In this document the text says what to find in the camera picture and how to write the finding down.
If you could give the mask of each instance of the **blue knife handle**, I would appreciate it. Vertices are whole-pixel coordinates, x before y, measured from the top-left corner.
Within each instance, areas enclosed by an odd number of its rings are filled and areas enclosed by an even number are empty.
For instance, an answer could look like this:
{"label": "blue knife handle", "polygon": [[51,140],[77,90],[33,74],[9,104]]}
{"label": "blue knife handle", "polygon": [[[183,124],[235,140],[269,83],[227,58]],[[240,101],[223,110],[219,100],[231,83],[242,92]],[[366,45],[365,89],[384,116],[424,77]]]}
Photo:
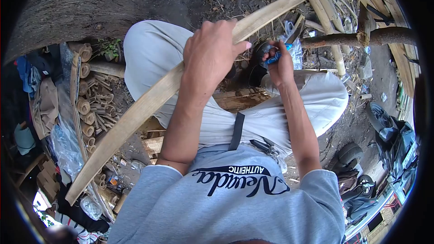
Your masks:
{"label": "blue knife handle", "polygon": [[[285,46],[286,46],[286,50],[290,50],[292,47],[292,45],[290,45],[290,44],[285,44]],[[279,58],[281,56],[282,56],[282,53],[280,51],[277,51],[276,54],[274,55],[274,57],[267,59],[264,63],[265,64],[275,63],[275,62],[279,61]]]}

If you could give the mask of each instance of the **t-shirt print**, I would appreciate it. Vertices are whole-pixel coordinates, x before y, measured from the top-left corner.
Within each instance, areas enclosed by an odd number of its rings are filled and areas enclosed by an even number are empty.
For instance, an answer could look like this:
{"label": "t-shirt print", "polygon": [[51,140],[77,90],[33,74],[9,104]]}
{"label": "t-shirt print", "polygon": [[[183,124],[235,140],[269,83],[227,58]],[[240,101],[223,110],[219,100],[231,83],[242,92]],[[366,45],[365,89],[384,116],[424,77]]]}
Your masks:
{"label": "t-shirt print", "polygon": [[279,176],[271,176],[265,167],[259,165],[200,168],[191,171],[189,175],[198,177],[197,183],[212,184],[208,192],[209,197],[217,188],[247,188],[249,191],[252,190],[247,198],[255,196],[261,186],[268,195],[290,191],[285,181]]}

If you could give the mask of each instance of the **black strap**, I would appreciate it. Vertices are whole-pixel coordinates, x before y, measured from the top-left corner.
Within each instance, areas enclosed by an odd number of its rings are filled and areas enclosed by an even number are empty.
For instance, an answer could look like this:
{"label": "black strap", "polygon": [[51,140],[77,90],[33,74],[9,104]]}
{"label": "black strap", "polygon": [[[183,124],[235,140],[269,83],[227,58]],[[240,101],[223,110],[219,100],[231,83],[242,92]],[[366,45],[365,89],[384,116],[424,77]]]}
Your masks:
{"label": "black strap", "polygon": [[234,151],[238,148],[241,140],[241,133],[243,132],[244,114],[237,113],[235,118],[234,135],[232,136],[231,144],[228,151]]}

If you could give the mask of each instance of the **man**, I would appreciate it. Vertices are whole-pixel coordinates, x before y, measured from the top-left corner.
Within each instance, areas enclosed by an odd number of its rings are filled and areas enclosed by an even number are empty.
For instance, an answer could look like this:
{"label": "man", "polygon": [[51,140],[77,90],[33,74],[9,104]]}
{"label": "man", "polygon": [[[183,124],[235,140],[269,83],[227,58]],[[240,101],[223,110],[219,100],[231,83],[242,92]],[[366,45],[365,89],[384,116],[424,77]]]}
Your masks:
{"label": "man", "polygon": [[[155,114],[167,128],[157,163],[143,169],[109,243],[342,240],[337,177],[322,170],[316,138],[343,113],[345,87],[327,72],[294,71],[285,45],[272,42],[282,57],[261,80],[271,79],[280,96],[241,111],[244,121],[238,116],[234,124],[236,114],[221,109],[212,94],[235,57],[251,47],[232,44],[235,24],[206,21],[193,35],[142,21],[128,31],[125,83],[135,100],[182,60],[185,70],[178,94]],[[283,159],[290,153],[300,189],[283,180]]]}

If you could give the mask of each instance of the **white pants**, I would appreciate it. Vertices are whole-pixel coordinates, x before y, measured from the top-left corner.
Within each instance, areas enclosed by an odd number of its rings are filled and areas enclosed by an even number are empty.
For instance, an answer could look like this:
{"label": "white pants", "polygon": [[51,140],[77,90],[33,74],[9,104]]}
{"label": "white pants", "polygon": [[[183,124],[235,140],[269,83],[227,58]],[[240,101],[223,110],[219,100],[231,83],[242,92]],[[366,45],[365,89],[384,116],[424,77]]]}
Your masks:
{"label": "white pants", "polygon": [[[185,43],[192,35],[189,30],[176,25],[151,20],[138,22],[128,30],[124,40],[125,84],[134,100],[138,100],[182,61]],[[318,137],[342,115],[348,102],[348,93],[339,78],[329,72],[296,70],[294,79]],[[268,90],[273,87],[269,75],[263,78],[262,84]],[[155,117],[165,128],[169,124],[177,98],[177,94],[173,95],[155,112]],[[264,142],[263,138],[271,140],[279,152],[276,160],[285,172],[283,159],[292,153],[292,149],[280,96],[240,112],[245,115],[241,144],[252,146],[249,142],[251,139],[261,142]],[[235,117],[235,113],[223,110],[211,97],[203,109],[199,148],[230,144]]]}

